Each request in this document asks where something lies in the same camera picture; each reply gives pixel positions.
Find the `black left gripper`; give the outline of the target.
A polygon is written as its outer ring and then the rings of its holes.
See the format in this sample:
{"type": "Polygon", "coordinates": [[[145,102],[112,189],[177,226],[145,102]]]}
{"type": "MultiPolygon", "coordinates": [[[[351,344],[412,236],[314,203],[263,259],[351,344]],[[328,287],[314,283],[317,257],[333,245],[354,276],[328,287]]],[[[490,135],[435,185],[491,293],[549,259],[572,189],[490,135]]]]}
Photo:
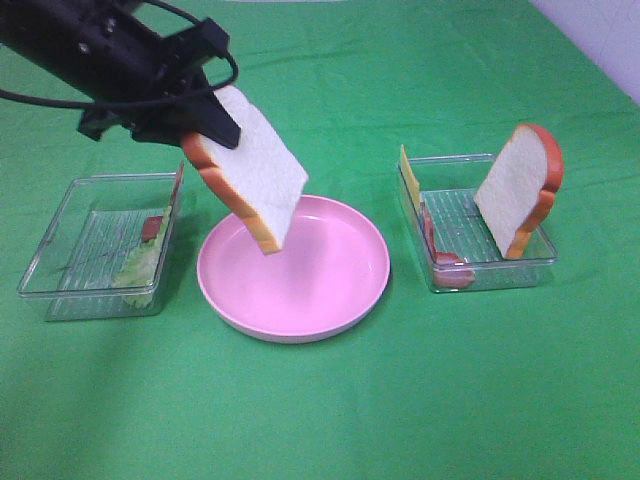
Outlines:
{"type": "Polygon", "coordinates": [[[86,40],[87,65],[98,82],[86,90],[96,102],[82,113],[78,131],[98,140],[112,126],[130,130],[138,142],[178,146],[199,133],[235,149],[241,128],[214,92],[203,65],[231,60],[229,35],[206,18],[162,37],[132,18],[109,17],[97,41],[86,40]]]}

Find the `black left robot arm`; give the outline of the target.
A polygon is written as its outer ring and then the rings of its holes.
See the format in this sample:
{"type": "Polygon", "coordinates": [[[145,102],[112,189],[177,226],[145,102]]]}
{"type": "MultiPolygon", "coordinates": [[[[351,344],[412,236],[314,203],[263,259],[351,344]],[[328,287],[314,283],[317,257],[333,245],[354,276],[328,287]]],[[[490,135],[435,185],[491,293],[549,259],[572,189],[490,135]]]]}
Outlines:
{"type": "Polygon", "coordinates": [[[161,36],[134,15],[137,1],[4,1],[1,43],[87,95],[54,100],[2,91],[4,99],[79,109],[78,131],[98,141],[120,125],[138,142],[178,146],[200,133],[238,146],[241,129],[216,97],[235,82],[229,35],[164,2],[190,27],[161,36]]]}

